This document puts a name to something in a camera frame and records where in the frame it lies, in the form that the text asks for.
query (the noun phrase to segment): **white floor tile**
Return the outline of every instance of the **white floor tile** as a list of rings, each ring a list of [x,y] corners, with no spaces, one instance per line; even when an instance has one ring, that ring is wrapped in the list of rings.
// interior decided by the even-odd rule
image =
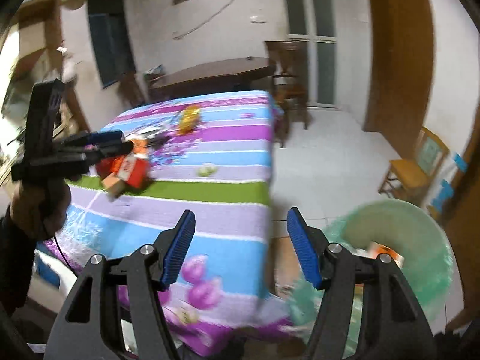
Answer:
[[[347,112],[309,110],[308,130],[291,123],[285,148],[273,153],[273,219],[296,206],[306,220],[335,218],[386,198],[377,193],[398,154],[379,133],[362,131]]]

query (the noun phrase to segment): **wooden stool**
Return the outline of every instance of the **wooden stool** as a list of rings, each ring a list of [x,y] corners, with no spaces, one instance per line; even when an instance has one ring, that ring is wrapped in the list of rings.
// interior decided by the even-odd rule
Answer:
[[[277,126],[277,136],[280,139],[281,147],[285,147],[285,140],[290,130],[290,105],[285,95],[286,93],[281,91],[274,96],[275,102],[283,110],[282,119]]]
[[[280,64],[279,74],[273,74],[272,85],[277,95],[282,93],[284,99],[297,101],[298,113],[303,127],[308,128],[307,90],[299,82],[297,71],[306,64],[305,42],[299,40],[266,40],[268,57]]]

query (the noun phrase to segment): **human hand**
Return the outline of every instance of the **human hand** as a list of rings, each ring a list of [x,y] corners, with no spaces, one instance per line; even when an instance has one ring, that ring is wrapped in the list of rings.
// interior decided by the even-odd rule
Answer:
[[[50,214],[42,218],[40,205],[45,201],[46,189],[20,182],[10,204],[10,217],[30,239],[44,241],[52,238],[65,224],[67,208],[71,203],[70,188],[62,178],[48,180]]]

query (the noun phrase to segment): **wooden door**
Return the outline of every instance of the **wooden door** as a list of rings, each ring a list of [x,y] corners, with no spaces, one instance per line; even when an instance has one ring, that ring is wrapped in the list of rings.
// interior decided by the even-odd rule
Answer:
[[[381,132],[411,158],[427,109],[434,65],[429,0],[370,0],[373,61],[364,130]]]

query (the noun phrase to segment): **electrical wire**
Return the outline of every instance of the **electrical wire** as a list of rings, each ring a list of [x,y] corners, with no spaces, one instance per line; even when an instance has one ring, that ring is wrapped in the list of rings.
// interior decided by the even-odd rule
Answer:
[[[57,241],[57,236],[54,235],[54,236],[53,236],[53,239],[55,240],[55,244],[57,245],[58,251],[60,252],[61,256],[63,257],[63,261],[67,264],[67,266],[69,267],[69,269],[71,270],[71,272],[75,275],[75,277],[78,277],[78,275],[76,274],[76,272],[74,271],[74,269],[71,267],[70,263],[67,261],[65,255],[64,255],[63,252],[62,252],[62,249],[60,249],[59,242]]]
[[[232,5],[232,3],[234,2],[235,0],[230,0],[228,3],[226,3],[223,7],[220,8],[220,10],[218,10],[217,12],[215,12],[212,16],[210,16],[207,20],[203,21],[202,23],[200,23],[198,26],[192,28],[190,31],[186,32],[186,33],[183,33],[182,35],[178,35],[176,37],[174,37],[174,40],[180,40],[180,39],[183,39],[184,37],[186,37],[187,35],[190,35],[192,32],[195,32],[197,31],[199,28],[205,26],[207,23],[209,23],[214,17],[218,16],[220,13],[222,13],[225,9],[227,9],[230,5]]]

